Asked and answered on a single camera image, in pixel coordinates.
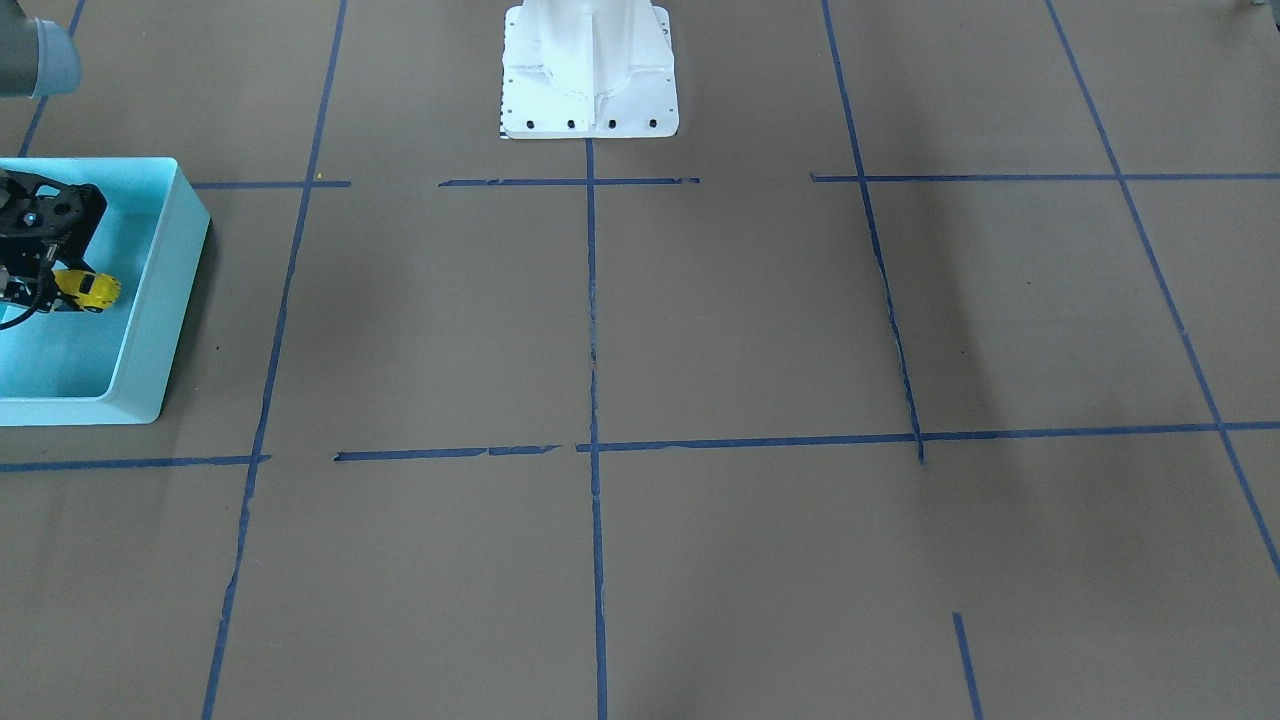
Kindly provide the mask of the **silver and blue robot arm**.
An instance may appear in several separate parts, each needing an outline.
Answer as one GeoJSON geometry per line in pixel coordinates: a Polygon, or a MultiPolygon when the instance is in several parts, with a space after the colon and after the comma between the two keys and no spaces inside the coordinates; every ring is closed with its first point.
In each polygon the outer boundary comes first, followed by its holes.
{"type": "MultiPolygon", "coordinates": [[[[3,3],[4,97],[47,97],[77,90],[81,56],[52,20],[3,3]]],[[[110,299],[84,252],[106,210],[93,184],[68,184],[29,170],[3,170],[3,304],[19,314],[9,331],[37,313],[100,313],[110,299]]]]}

